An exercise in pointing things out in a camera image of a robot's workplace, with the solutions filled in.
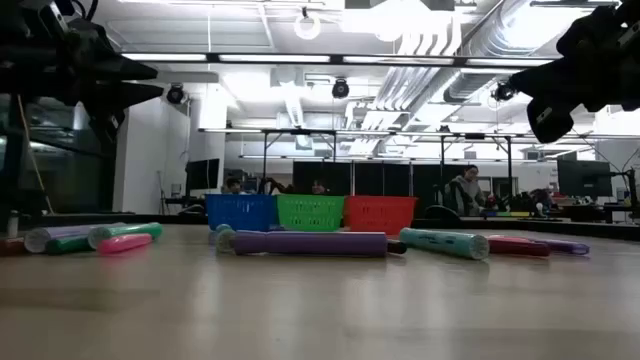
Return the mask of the lavender Sharpie marker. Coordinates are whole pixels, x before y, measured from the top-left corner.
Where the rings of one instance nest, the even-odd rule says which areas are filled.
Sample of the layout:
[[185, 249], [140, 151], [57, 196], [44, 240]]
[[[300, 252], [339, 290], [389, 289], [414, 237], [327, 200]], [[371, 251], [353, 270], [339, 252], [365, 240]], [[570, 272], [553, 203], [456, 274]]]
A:
[[24, 236], [24, 247], [32, 254], [46, 254], [45, 245], [52, 239], [58, 239], [67, 236], [88, 235], [89, 231], [99, 226], [121, 224], [91, 224], [91, 225], [76, 225], [76, 226], [64, 226], [64, 227], [45, 227], [35, 228], [30, 230]]

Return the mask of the green Sharpie marker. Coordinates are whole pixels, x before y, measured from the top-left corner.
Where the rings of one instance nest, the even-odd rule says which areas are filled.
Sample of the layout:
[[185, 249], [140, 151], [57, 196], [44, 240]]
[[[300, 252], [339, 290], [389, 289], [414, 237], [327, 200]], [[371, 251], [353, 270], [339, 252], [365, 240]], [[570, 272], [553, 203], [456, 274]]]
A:
[[163, 226], [157, 222], [143, 224], [113, 224], [99, 226], [89, 231], [87, 235], [88, 244], [94, 249], [98, 249], [98, 245], [103, 241], [114, 236], [131, 235], [131, 234], [148, 234], [153, 240], [157, 239], [163, 233]]

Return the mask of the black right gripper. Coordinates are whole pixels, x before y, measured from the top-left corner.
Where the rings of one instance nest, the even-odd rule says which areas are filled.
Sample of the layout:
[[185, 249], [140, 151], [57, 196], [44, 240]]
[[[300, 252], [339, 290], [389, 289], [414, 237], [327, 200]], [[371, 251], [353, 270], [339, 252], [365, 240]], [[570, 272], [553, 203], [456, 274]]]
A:
[[541, 143], [554, 142], [574, 126], [571, 112], [597, 112], [607, 105], [640, 108], [640, 62], [633, 55], [592, 53], [563, 57], [526, 69], [509, 79], [531, 97], [529, 125]]

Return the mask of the purple Sharpie marker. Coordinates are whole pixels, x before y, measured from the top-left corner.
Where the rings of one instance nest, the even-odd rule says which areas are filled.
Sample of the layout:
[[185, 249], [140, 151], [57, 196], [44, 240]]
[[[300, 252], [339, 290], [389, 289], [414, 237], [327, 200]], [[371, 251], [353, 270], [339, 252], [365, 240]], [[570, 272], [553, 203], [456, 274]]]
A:
[[388, 239], [380, 232], [296, 232], [224, 229], [213, 235], [219, 252], [384, 257]]

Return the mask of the teal Sharpie marker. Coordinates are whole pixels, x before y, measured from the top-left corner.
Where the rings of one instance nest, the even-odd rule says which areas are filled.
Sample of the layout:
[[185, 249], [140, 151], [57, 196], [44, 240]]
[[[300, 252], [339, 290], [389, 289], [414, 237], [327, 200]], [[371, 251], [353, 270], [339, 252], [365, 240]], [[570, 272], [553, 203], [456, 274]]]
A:
[[469, 233], [403, 228], [399, 241], [410, 248], [471, 260], [484, 260], [490, 252], [484, 236]]

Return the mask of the blue violet highlighter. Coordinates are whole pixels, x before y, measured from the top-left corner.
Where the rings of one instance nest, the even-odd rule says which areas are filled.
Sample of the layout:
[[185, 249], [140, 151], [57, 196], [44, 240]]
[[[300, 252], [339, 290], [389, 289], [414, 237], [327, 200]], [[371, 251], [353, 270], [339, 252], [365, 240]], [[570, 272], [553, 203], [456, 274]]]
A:
[[590, 247], [583, 243], [551, 239], [537, 239], [535, 243], [545, 244], [551, 252], [579, 256], [585, 256], [590, 253]]

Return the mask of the blue plastic basket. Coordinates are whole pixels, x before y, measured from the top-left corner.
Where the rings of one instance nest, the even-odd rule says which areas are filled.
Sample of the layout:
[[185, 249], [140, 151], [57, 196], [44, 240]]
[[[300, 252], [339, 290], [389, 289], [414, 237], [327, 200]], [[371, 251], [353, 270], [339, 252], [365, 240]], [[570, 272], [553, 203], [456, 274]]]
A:
[[234, 230], [268, 231], [276, 222], [276, 198], [270, 195], [207, 194], [205, 206], [211, 230], [229, 225]]

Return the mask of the red highlighter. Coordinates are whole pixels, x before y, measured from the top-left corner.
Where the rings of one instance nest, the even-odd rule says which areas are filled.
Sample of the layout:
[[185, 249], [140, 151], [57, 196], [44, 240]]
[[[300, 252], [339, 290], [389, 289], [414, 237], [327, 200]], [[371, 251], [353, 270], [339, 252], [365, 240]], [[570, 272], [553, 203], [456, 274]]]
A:
[[551, 253], [548, 245], [527, 238], [491, 235], [487, 240], [491, 254], [548, 257]]

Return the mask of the black overhead light bar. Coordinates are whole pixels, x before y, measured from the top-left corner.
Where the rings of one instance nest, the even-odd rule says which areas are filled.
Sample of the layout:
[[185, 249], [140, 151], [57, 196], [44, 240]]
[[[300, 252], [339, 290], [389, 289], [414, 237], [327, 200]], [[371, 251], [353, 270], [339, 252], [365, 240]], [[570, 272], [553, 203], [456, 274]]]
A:
[[178, 53], [124, 52], [122, 56], [145, 63], [185, 64], [291, 64], [332, 66], [451, 67], [527, 69], [554, 61], [544, 57], [465, 57], [445, 55], [349, 55], [285, 53]]

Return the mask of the red plastic basket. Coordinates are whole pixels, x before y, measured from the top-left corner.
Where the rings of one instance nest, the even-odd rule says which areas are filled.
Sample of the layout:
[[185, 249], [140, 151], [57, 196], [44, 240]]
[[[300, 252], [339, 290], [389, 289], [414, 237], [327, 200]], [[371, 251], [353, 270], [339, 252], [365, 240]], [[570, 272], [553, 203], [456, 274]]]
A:
[[345, 226], [354, 232], [397, 235], [414, 218], [415, 197], [355, 195], [346, 198]]

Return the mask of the black computer monitor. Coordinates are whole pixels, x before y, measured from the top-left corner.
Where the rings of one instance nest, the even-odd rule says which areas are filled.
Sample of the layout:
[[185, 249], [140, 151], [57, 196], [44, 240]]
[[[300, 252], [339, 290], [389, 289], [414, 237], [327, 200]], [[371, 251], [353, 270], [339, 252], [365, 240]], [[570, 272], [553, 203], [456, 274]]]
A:
[[607, 162], [558, 160], [558, 186], [563, 195], [611, 197], [611, 170]]
[[217, 158], [188, 162], [186, 165], [186, 189], [208, 190], [218, 186], [220, 161]]

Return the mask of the pink highlighter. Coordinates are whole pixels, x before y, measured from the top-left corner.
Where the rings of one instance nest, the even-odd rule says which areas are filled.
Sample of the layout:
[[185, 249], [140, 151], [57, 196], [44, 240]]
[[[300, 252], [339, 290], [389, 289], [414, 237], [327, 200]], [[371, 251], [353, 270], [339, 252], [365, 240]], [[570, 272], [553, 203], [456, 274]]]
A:
[[153, 237], [146, 233], [119, 235], [101, 241], [97, 251], [101, 255], [111, 255], [144, 247], [152, 241]]

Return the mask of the green capped white marker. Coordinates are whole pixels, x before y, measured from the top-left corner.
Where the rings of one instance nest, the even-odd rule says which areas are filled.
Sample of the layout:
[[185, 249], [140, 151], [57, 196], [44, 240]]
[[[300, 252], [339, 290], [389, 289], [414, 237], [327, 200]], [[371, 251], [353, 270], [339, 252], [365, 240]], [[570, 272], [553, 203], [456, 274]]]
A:
[[64, 255], [70, 253], [93, 251], [86, 235], [67, 236], [52, 239], [45, 245], [47, 255]]

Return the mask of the green plastic basket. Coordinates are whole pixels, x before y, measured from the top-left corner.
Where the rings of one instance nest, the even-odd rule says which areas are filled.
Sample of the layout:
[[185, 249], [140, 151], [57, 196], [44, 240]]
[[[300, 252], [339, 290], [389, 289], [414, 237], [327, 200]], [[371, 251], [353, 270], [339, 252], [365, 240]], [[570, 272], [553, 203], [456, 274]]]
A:
[[341, 227], [343, 196], [277, 195], [279, 224], [287, 230], [334, 232]]

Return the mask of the black metal gantry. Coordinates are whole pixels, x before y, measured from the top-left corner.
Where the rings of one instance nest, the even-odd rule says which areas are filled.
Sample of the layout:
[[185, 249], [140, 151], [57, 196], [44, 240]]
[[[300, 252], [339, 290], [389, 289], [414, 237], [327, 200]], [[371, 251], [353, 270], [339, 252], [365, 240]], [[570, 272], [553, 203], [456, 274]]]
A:
[[445, 185], [461, 175], [468, 165], [476, 165], [479, 169], [478, 182], [485, 196], [483, 211], [504, 208], [504, 198], [513, 195], [514, 153], [511, 137], [481, 134], [464, 134], [451, 139], [443, 137], [440, 155], [441, 169], [450, 165], [456, 170], [453, 177], [441, 184], [441, 205], [448, 207], [445, 203]]
[[[333, 161], [336, 160], [336, 146], [337, 146], [337, 131], [336, 130], [322, 130], [322, 129], [303, 129], [303, 128], [291, 128], [291, 129], [262, 129], [260, 133], [264, 135], [264, 144], [263, 144], [263, 156], [262, 156], [262, 180], [263, 185], [266, 186], [267, 183], [267, 155], [268, 148], [272, 143], [276, 142], [281, 135], [289, 134], [289, 135], [318, 135], [324, 139], [324, 135], [331, 135], [333, 137], [333, 143], [329, 143], [329, 147], [333, 150]], [[268, 137], [270, 134], [277, 134], [276, 138], [272, 142], [268, 141]]]

